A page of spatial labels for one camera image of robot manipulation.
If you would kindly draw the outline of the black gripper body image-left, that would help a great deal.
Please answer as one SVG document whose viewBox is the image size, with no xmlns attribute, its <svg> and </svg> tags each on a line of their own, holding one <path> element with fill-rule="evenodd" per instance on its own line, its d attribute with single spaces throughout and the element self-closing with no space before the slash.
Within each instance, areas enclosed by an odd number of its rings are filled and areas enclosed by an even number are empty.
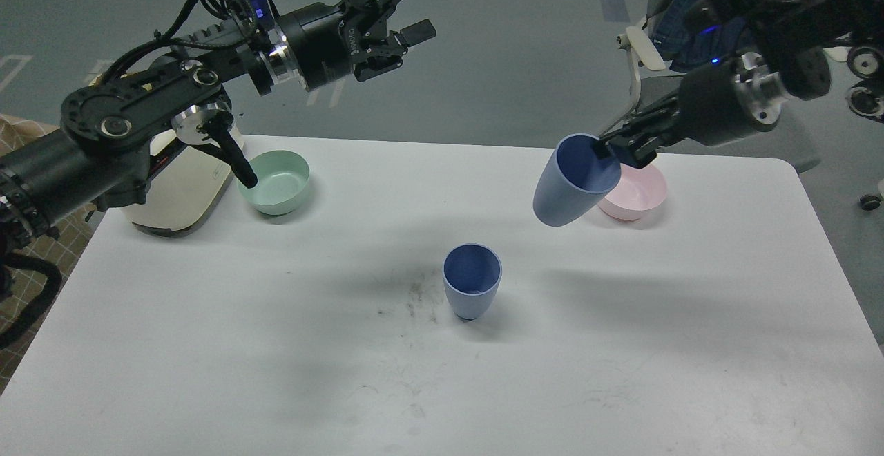
<svg viewBox="0 0 884 456">
<path fill-rule="evenodd" d="M 276 80 L 296 79 L 307 91 L 353 75 L 358 82 L 400 68 L 416 44 L 416 28 L 387 21 L 401 0 L 313 3 L 276 21 Z"/>
</svg>

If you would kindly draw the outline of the image-left gripper finger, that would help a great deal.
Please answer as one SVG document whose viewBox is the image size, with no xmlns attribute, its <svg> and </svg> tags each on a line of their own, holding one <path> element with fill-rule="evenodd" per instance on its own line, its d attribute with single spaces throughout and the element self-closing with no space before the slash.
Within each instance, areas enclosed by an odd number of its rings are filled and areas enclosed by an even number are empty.
<svg viewBox="0 0 884 456">
<path fill-rule="evenodd" d="M 422 19 L 397 33 L 397 42 L 404 48 L 411 48 L 436 37 L 438 31 L 429 19 Z"/>
</svg>

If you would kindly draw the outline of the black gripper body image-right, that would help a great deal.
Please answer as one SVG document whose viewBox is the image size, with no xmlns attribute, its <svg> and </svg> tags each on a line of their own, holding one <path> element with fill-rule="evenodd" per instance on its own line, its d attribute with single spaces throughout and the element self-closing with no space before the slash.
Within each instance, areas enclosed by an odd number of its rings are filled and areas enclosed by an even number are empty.
<svg viewBox="0 0 884 456">
<path fill-rule="evenodd" d="M 683 140 L 713 147 L 770 132 L 777 121 L 778 76 L 764 63 L 718 62 L 601 137 L 659 140 L 657 151 Z"/>
</svg>

